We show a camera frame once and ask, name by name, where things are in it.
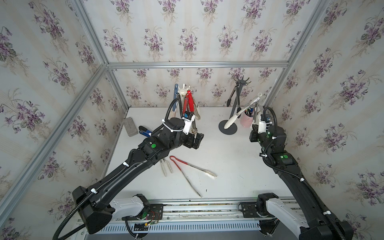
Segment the black steel tongs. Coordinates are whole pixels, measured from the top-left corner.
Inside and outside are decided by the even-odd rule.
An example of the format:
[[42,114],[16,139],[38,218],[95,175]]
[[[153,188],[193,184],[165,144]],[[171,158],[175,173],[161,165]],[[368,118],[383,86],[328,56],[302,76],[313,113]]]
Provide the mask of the black steel tongs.
[[232,107],[232,110],[231,110],[230,117],[232,117],[233,115],[238,113],[240,111],[240,109],[241,109],[241,106],[240,106],[240,93],[241,93],[241,86],[240,86],[240,84],[236,84],[234,86],[232,92],[231,92],[231,95],[230,95],[229,99],[226,102],[226,107],[230,107],[230,105],[232,103],[232,98],[233,98],[234,95],[236,95],[234,103],[233,103],[233,107]]

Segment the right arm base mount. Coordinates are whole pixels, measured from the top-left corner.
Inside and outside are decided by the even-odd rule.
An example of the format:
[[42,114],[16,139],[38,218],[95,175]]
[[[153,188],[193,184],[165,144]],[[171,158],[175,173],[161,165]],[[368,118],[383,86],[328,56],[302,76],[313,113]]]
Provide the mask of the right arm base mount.
[[265,237],[272,237],[280,221],[263,209],[263,204],[256,202],[240,202],[238,210],[243,218],[262,218],[259,220],[259,232]]

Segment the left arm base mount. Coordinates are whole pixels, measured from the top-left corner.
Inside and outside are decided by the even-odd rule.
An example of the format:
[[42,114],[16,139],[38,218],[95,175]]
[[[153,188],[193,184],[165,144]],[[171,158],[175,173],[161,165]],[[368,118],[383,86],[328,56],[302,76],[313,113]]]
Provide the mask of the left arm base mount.
[[163,218],[164,204],[153,204],[144,207],[135,217],[123,217],[126,229],[135,240],[142,240],[150,230],[152,225],[159,223]]

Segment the white utensil rack stand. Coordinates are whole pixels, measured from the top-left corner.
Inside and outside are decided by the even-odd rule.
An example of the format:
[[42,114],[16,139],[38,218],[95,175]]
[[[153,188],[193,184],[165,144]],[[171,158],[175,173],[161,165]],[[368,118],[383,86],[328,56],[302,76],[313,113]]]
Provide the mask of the white utensil rack stand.
[[184,97],[187,95],[187,90],[191,90],[191,89],[190,89],[190,86],[186,86],[185,84],[183,84],[183,86],[179,88],[178,97],[181,100],[181,103],[180,103],[181,114],[183,113],[183,101],[184,101]]

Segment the red handled tongs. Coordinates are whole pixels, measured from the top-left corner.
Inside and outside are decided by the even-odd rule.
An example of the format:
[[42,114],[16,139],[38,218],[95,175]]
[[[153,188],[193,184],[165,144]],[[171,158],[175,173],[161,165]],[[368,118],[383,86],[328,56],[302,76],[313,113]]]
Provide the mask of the red handled tongs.
[[199,115],[198,112],[196,112],[197,105],[195,104],[195,101],[194,101],[193,94],[192,94],[191,90],[187,90],[186,97],[187,97],[187,100],[188,100],[187,109],[188,109],[189,112],[191,112],[195,116],[195,119],[192,121],[191,132],[193,134],[197,134],[198,133],[198,128],[196,126],[196,121],[200,120],[200,115]]
[[194,193],[196,193],[199,198],[203,197],[203,192],[201,190],[201,184],[203,183],[203,180],[216,180],[218,177],[217,174],[210,170],[198,167],[175,156],[170,156],[170,160],[176,165],[177,169],[184,176],[188,185],[192,188]]

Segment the red handled tongs front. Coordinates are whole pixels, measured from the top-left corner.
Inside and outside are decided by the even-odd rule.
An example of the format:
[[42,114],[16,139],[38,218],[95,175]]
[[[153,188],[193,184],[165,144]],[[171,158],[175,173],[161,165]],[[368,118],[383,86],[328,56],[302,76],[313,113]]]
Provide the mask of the red handled tongs front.
[[216,180],[218,177],[217,174],[210,170],[198,167],[175,156],[170,156],[170,160],[176,165],[177,169],[184,176],[188,185],[192,188],[194,193],[196,193],[199,198],[203,197],[203,192],[201,190],[201,184],[203,183],[203,180]]

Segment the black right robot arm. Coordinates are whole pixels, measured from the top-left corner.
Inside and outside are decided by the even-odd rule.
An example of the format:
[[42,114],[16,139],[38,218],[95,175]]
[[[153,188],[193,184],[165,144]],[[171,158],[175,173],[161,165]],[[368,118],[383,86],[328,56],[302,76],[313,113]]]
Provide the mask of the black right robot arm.
[[300,220],[295,212],[279,204],[279,197],[273,193],[258,196],[259,215],[274,216],[299,240],[351,240],[354,233],[352,226],[347,221],[339,220],[325,205],[304,177],[296,159],[285,150],[287,135],[278,126],[277,116],[271,107],[263,109],[259,123],[269,123],[270,126],[266,130],[252,131],[250,140],[260,144],[263,163],[289,188],[305,219]]

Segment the steel cream-tipped tongs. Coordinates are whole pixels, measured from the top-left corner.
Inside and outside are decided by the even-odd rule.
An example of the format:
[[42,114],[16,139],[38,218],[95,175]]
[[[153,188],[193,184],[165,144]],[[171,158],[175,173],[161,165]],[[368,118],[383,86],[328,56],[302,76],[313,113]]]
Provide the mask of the steel cream-tipped tongs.
[[160,160],[160,163],[161,163],[162,172],[165,177],[168,176],[168,173],[172,174],[174,172],[171,167],[171,164],[166,159]]

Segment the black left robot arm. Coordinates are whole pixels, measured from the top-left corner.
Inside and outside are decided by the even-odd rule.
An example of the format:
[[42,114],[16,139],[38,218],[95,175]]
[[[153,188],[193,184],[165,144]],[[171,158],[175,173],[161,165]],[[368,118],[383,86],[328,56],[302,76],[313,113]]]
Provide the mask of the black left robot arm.
[[190,133],[193,114],[183,113],[182,100],[170,103],[162,124],[132,149],[128,158],[106,177],[95,184],[73,191],[75,207],[64,218],[53,235],[54,240],[65,240],[83,228],[89,234],[102,230],[117,212],[110,205],[115,196],[137,176],[167,157],[170,151],[185,146],[198,149],[204,134]]

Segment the blue handled cream tongs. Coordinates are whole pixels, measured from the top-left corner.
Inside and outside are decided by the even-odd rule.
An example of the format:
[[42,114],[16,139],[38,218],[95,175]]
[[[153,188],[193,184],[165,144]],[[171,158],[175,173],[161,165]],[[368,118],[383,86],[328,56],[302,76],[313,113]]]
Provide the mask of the blue handled cream tongs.
[[178,99],[179,98],[178,95],[179,95],[179,85],[175,84],[174,85],[174,99]]

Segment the red steel tongs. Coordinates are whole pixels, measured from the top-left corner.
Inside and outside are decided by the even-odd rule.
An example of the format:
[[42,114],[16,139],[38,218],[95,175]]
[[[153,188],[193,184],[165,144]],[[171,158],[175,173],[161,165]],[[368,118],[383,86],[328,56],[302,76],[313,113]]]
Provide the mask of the red steel tongs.
[[182,115],[184,115],[185,112],[188,110],[188,106],[189,106],[189,99],[187,96],[185,96],[184,101],[183,101],[183,113],[182,113]]

